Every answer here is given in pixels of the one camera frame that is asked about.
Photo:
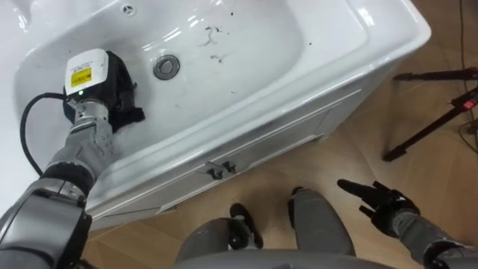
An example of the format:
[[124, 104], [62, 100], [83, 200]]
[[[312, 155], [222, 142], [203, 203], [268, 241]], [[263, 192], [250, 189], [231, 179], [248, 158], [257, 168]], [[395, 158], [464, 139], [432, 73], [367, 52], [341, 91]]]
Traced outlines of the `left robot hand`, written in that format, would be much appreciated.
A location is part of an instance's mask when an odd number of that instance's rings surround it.
[[124, 61], [111, 51], [91, 49], [66, 63], [64, 93], [71, 106], [94, 101], [126, 111], [134, 107], [134, 89]]

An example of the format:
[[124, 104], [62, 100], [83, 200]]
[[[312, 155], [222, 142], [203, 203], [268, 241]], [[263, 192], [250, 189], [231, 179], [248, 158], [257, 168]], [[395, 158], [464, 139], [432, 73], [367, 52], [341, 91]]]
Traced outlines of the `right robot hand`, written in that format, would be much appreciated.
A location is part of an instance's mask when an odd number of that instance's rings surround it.
[[362, 185], [346, 179], [339, 179], [337, 185], [348, 194], [361, 199], [368, 207], [361, 205], [360, 212], [370, 218], [370, 222], [383, 234], [398, 238], [394, 230], [393, 219], [403, 212], [420, 214], [420, 209], [404, 194], [390, 189], [378, 181], [371, 186]]

